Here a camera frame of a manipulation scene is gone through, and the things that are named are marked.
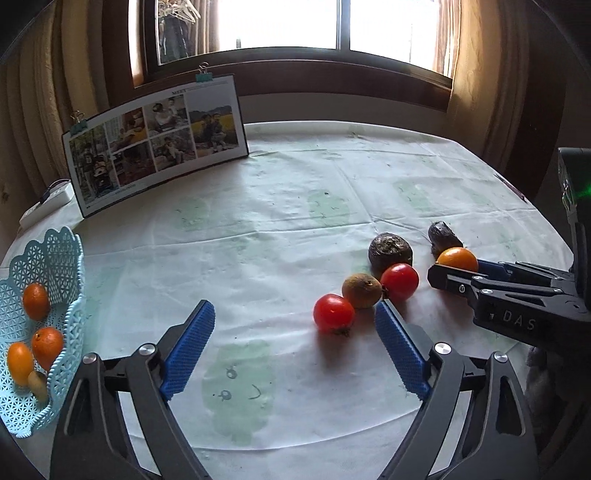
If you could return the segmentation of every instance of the white power strip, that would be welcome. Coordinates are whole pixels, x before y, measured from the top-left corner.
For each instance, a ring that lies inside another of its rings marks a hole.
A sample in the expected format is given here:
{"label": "white power strip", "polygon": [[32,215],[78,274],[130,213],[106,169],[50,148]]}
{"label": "white power strip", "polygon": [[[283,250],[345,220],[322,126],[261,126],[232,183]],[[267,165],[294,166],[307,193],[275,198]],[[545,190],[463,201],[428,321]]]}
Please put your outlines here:
{"label": "white power strip", "polygon": [[72,198],[74,198],[74,189],[71,182],[57,186],[45,202],[36,203],[22,215],[20,222],[22,229],[27,230],[32,227],[39,220],[69,203]]}

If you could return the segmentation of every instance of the brown curtain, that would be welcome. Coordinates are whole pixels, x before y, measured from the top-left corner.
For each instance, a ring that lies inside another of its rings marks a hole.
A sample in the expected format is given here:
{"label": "brown curtain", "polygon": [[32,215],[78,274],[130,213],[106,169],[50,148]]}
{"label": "brown curtain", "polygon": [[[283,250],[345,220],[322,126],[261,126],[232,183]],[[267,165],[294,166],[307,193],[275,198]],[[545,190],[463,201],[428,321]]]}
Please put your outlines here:
{"label": "brown curtain", "polygon": [[45,188],[69,177],[61,136],[72,110],[99,112],[95,92],[104,77],[89,63],[100,48],[89,44],[93,1],[56,0],[0,67],[0,223],[13,238]]}
{"label": "brown curtain", "polygon": [[219,1],[191,0],[201,15],[197,23],[191,25],[190,38],[194,42],[195,55],[219,51]]}
{"label": "brown curtain", "polygon": [[438,0],[437,47],[433,70],[453,77],[460,41],[460,0]]}
{"label": "brown curtain", "polygon": [[462,0],[445,135],[502,171],[527,82],[527,0]]}

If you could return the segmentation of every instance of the dark purple vegetable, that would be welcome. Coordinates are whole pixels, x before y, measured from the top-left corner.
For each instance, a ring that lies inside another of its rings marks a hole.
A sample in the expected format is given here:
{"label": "dark purple vegetable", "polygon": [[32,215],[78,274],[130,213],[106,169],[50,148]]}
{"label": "dark purple vegetable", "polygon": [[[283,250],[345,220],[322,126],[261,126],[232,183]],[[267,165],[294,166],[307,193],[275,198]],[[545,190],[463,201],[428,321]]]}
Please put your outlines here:
{"label": "dark purple vegetable", "polygon": [[395,263],[413,264],[413,249],[401,236],[381,233],[369,246],[369,262],[373,269],[382,274]]}
{"label": "dark purple vegetable", "polygon": [[445,222],[433,222],[429,227],[428,234],[431,241],[431,253],[435,258],[438,258],[448,248],[464,246]]}

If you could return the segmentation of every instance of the window frame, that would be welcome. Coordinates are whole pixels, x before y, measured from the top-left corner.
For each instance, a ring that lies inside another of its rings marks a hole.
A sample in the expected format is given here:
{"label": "window frame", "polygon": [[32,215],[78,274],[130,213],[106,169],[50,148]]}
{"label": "window frame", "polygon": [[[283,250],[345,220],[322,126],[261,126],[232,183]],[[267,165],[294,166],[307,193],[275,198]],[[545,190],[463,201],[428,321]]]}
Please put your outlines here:
{"label": "window frame", "polygon": [[[206,61],[214,75],[233,74],[239,96],[344,93],[446,111],[452,79],[415,65],[350,50],[350,0],[338,0],[337,48],[260,47],[218,51],[158,64],[156,2],[103,0],[103,56],[111,107],[191,82]],[[128,25],[130,9],[138,22]],[[141,71],[129,47],[139,44]]]}

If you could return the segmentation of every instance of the table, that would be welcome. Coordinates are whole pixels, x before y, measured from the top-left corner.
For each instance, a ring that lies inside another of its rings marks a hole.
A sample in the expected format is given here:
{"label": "table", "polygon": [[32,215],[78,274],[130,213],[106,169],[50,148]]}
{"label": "table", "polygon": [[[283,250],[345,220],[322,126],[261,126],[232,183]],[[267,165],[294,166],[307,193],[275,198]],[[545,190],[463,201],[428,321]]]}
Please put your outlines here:
{"label": "table", "polygon": [[[217,323],[171,408],[214,479],[375,479],[420,406],[371,319],[350,338],[319,336],[314,302],[368,271],[377,233],[403,236],[421,284],[402,312],[460,353],[506,352],[524,383],[527,346],[474,326],[466,302],[430,288],[427,229],[444,220],[479,258],[567,270],[572,254],[529,202],[459,144],[343,122],[246,126],[249,158],[173,180],[82,220],[75,202],[25,232],[70,225],[82,237],[85,350],[128,355],[184,321],[200,299]],[[434,470],[447,465],[460,397]],[[155,466],[129,395],[132,442]],[[19,443],[47,474],[51,430]]]}

